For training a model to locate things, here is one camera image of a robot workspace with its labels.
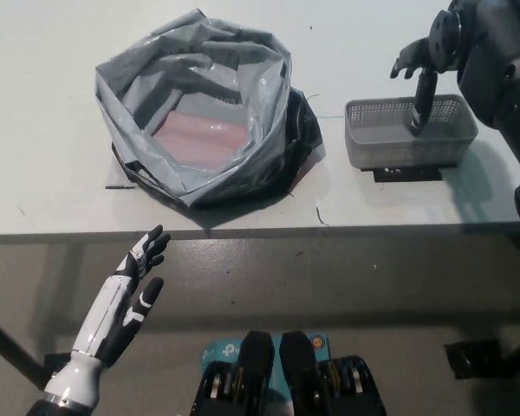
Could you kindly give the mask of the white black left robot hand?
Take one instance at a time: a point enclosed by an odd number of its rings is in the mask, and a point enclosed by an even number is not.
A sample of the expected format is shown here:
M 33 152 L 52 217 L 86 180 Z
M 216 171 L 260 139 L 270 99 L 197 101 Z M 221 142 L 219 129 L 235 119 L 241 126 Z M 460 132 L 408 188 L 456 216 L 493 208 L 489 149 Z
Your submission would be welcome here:
M 120 358 L 140 330 L 164 280 L 153 278 L 135 301 L 131 297 L 148 272 L 164 261 L 170 239 L 159 224 L 127 252 L 94 299 L 75 338 L 74 352 L 94 357 L 104 367 L 111 367 Z

